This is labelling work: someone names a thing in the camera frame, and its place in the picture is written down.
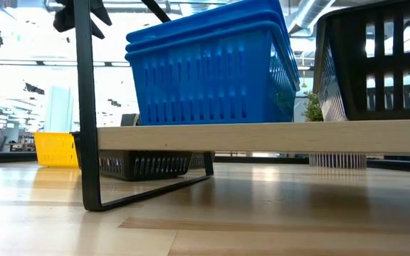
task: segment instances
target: black plastic basket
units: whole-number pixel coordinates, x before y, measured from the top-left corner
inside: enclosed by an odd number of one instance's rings
[[[410,119],[410,1],[384,1],[324,15],[317,22],[314,92],[325,121]],[[374,36],[374,56],[367,39]],[[385,40],[393,39],[393,51]],[[393,77],[393,85],[384,78]],[[374,87],[367,81],[374,78]]]
[[[72,133],[81,168],[80,132]],[[127,181],[175,178],[187,173],[190,151],[121,151],[100,150],[99,172]]]

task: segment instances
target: stacked baskets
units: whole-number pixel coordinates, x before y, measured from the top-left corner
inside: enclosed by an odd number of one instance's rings
[[[299,74],[278,0],[130,33],[142,125],[292,122]]]

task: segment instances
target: shelf board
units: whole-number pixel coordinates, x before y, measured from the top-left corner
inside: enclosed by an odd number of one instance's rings
[[[98,128],[99,149],[410,154],[410,120]]]

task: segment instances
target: potted plant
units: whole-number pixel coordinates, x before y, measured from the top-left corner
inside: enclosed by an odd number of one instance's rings
[[[323,122],[322,111],[320,110],[319,98],[312,91],[304,92],[308,101],[305,103],[306,110],[302,116],[306,118],[306,122]]]

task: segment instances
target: wooden floor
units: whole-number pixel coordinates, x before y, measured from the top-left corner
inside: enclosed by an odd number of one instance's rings
[[[0,164],[0,255],[410,255],[408,172],[215,164],[215,173],[89,213],[79,170]],[[104,178],[102,197],[169,182]]]

